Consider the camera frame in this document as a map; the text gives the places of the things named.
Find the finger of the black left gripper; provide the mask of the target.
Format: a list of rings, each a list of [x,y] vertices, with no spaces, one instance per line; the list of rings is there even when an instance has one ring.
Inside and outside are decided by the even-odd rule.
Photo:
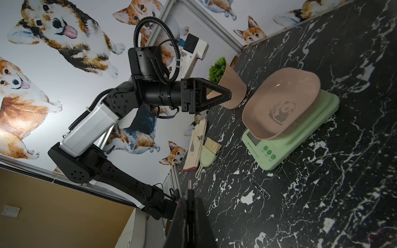
[[[204,78],[198,78],[198,82],[201,86],[202,91],[207,95],[207,92],[213,91],[216,93],[219,93],[221,95],[225,96],[231,96],[231,91],[223,86],[220,86],[219,84],[212,83],[211,81],[204,79]]]
[[[220,105],[222,103],[225,103],[227,101],[231,100],[231,95],[218,95],[214,96],[212,98],[209,97],[209,95],[206,97],[205,104],[204,104],[204,110],[209,110],[212,107],[215,107],[216,105]]]

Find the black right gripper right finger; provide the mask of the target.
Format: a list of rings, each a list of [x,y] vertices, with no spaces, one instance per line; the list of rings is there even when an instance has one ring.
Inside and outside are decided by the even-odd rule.
[[[217,248],[209,218],[201,198],[194,199],[194,235],[195,248]]]

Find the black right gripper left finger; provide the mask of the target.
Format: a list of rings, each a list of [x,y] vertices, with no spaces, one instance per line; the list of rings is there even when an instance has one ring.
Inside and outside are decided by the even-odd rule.
[[[169,235],[163,248],[188,247],[188,208],[185,198],[178,202],[174,218],[171,223]]]

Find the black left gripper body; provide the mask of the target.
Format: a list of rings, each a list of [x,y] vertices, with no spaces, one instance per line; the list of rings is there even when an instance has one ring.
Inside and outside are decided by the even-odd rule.
[[[181,80],[181,108],[182,112],[197,114],[209,109],[206,103],[206,80],[190,78]]]

